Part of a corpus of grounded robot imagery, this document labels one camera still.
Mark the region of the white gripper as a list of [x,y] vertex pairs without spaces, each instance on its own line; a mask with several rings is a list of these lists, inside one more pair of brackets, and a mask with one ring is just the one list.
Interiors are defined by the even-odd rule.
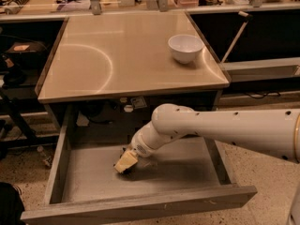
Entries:
[[154,149],[146,145],[140,132],[137,132],[133,136],[129,148],[130,150],[126,150],[113,165],[119,173],[123,173],[125,170],[134,166],[138,162],[138,156],[148,158],[155,152]]

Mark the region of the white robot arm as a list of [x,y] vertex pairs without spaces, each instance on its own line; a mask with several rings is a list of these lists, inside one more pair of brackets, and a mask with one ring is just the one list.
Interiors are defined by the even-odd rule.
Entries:
[[133,136],[114,168],[130,169],[160,147],[186,135],[237,145],[290,162],[300,162],[300,111],[297,109],[197,112],[162,104]]

